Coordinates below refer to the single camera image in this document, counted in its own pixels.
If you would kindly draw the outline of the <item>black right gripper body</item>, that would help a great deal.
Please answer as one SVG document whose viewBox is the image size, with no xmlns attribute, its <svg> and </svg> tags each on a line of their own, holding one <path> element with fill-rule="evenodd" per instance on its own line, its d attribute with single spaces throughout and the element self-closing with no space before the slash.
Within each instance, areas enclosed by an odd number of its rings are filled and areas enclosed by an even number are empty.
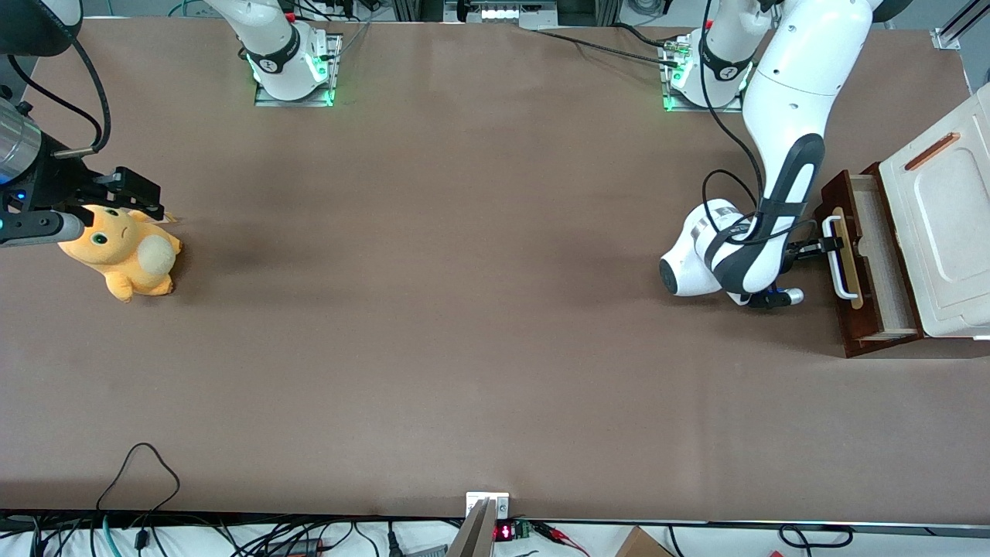
<svg viewBox="0 0 990 557">
<path fill-rule="evenodd" d="M 92 172 L 78 158 L 57 159 L 64 147 L 55 138 L 41 138 L 30 156 L 15 156 L 14 168 L 2 165 L 2 212 L 64 211 L 68 206 L 102 204 L 103 190 Z"/>
</svg>

